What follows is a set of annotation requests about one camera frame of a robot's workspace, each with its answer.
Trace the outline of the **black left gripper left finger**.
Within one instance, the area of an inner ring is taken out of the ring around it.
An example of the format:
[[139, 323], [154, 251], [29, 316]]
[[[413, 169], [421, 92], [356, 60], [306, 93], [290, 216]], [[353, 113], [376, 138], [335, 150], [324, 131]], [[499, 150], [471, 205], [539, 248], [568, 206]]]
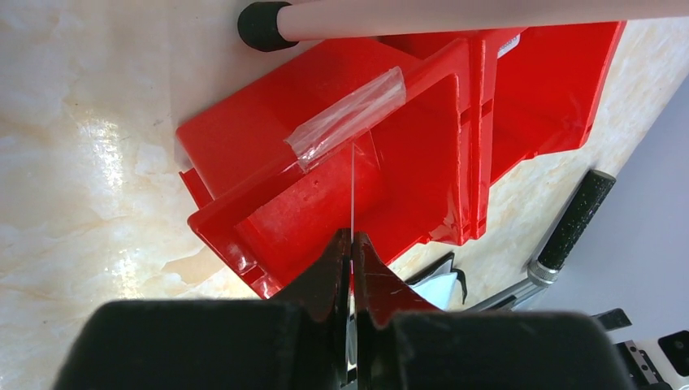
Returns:
[[338, 389], [351, 234], [266, 300], [120, 300], [73, 343], [57, 389]]

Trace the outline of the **black leather card holder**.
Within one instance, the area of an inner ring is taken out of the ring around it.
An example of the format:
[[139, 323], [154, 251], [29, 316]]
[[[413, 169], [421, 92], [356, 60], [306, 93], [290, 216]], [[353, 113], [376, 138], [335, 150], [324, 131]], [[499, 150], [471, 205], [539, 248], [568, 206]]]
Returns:
[[458, 284], [461, 288], [461, 303], [466, 303], [468, 288], [466, 273], [453, 265], [453, 251], [437, 258], [421, 271], [410, 276], [405, 283], [421, 298], [439, 310], [447, 311]]

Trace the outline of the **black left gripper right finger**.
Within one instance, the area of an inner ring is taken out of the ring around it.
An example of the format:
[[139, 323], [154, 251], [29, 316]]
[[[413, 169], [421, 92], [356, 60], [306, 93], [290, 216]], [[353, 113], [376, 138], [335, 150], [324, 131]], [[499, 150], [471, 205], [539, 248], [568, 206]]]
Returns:
[[360, 389], [631, 389], [601, 325], [568, 312], [444, 312], [353, 235]]

